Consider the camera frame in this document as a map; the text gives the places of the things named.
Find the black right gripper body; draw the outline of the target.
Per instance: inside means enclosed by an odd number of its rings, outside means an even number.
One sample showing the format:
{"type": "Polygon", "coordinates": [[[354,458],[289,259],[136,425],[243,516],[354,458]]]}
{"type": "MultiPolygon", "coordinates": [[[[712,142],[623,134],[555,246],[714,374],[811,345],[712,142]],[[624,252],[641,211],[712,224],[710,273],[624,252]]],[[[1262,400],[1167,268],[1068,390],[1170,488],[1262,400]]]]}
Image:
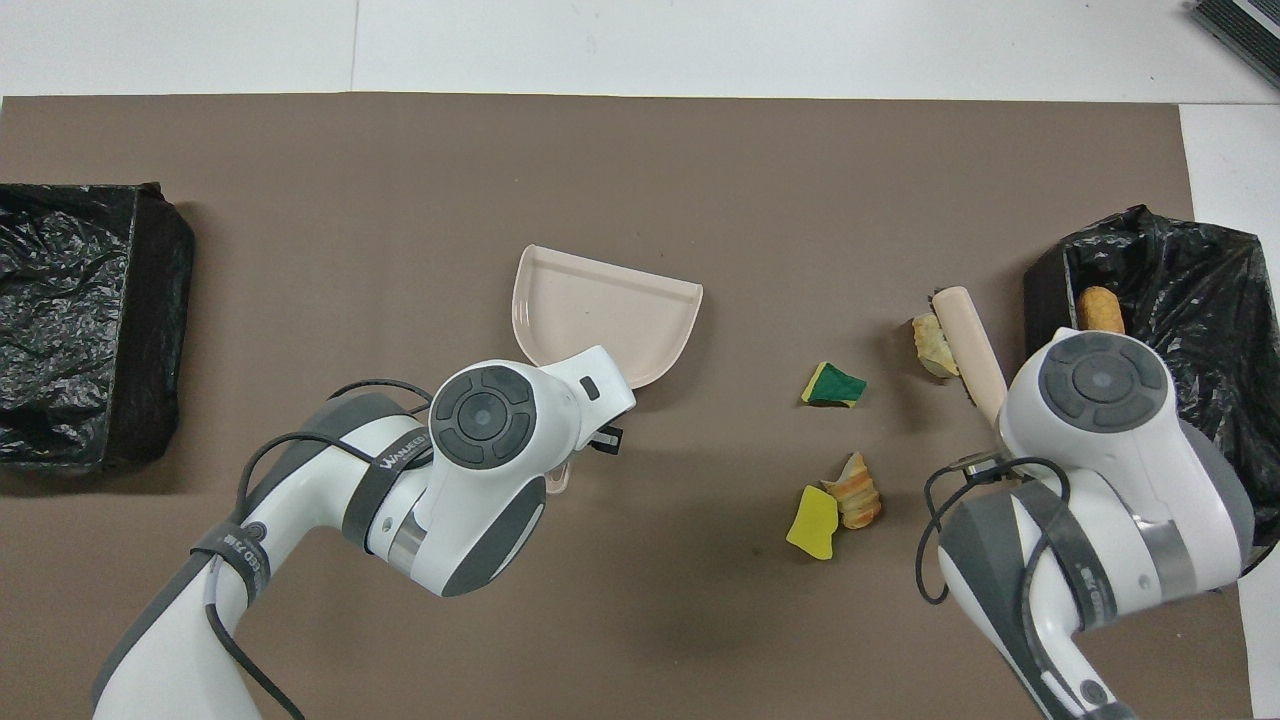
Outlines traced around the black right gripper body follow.
{"type": "Polygon", "coordinates": [[[965,486],[987,486],[1002,479],[1002,454],[972,454],[948,464],[945,473],[959,474],[965,486]]]}

